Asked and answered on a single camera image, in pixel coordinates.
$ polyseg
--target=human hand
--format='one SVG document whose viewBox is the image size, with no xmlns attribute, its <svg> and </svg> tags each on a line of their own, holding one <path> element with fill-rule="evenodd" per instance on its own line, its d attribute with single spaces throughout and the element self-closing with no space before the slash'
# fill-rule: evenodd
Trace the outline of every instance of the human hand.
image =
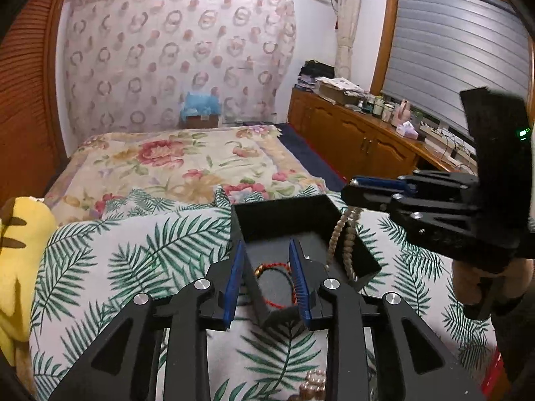
<svg viewBox="0 0 535 401">
<path fill-rule="evenodd" d="M 453 261 L 451 267 L 453 292 L 457 300 L 466 305 L 474 305 L 481 301 L 482 294 L 478 284 L 482 277 L 505 277 L 504 288 L 500 295 L 507 300 L 525 294 L 533 279 L 532 259 L 513 259 L 500 274 L 487 273 L 461 261 Z"/>
</svg>

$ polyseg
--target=louvered door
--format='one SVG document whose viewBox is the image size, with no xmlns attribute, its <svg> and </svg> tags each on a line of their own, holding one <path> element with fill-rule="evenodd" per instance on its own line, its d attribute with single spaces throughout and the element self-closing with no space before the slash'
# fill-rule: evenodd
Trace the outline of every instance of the louvered door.
<svg viewBox="0 0 535 401">
<path fill-rule="evenodd" d="M 66 160 L 55 84 L 63 0 L 29 0 L 0 45 L 0 206 L 42 196 Z"/>
</svg>

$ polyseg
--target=bed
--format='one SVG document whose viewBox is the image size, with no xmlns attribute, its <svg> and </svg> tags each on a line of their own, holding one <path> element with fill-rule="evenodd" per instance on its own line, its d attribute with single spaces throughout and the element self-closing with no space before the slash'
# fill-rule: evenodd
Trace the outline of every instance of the bed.
<svg viewBox="0 0 535 401">
<path fill-rule="evenodd" d="M 62 227 L 45 250 L 31 312 L 26 383 L 38 399 L 48 398 L 133 294 L 176 293 L 225 257 L 231 204 L 327 193 L 345 208 L 278 135 L 277 128 L 261 126 L 112 133 L 91 138 L 73 154 L 45 197 Z M 173 244 L 158 244 L 170 240 L 164 230 L 177 233 Z M 408 244 L 387 215 L 364 210 L 358 231 L 383 267 L 363 292 L 397 291 L 480 381 L 496 347 L 493 328 L 462 314 L 451 290 L 450 262 Z M 162 261 L 150 273 L 140 257 L 146 249 Z M 142 281 L 131 282 L 138 279 L 135 272 L 145 276 Z M 69 281 L 62 284 L 65 276 Z M 308 333 L 297 322 L 261 330 L 244 290 L 236 317 L 227 333 L 209 336 L 212 399 L 284 401 L 298 392 L 307 371 L 325 367 L 326 333 Z M 166 347 L 164 341 L 157 399 Z M 368 347 L 373 375 L 370 342 Z"/>
</svg>

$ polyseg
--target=gray blind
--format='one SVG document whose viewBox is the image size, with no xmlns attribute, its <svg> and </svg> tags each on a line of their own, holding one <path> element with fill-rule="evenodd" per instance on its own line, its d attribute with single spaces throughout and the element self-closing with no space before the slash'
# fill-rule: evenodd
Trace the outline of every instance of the gray blind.
<svg viewBox="0 0 535 401">
<path fill-rule="evenodd" d="M 383 93 L 466 133 L 461 90 L 487 86 L 526 98 L 528 37 L 500 0 L 399 0 Z"/>
</svg>

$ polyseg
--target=dark blue carpet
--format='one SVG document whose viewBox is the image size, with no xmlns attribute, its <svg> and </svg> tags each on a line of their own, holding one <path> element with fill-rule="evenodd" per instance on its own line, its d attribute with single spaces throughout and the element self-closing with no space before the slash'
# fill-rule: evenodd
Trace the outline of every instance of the dark blue carpet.
<svg viewBox="0 0 535 401">
<path fill-rule="evenodd" d="M 329 190 L 340 191 L 343 188 L 345 185 L 343 180 L 317 153 L 309 148 L 304 138 L 297 134 L 289 124 L 279 123 L 276 127 L 282 131 L 279 137 L 280 142 L 312 176 L 323 178 Z"/>
</svg>

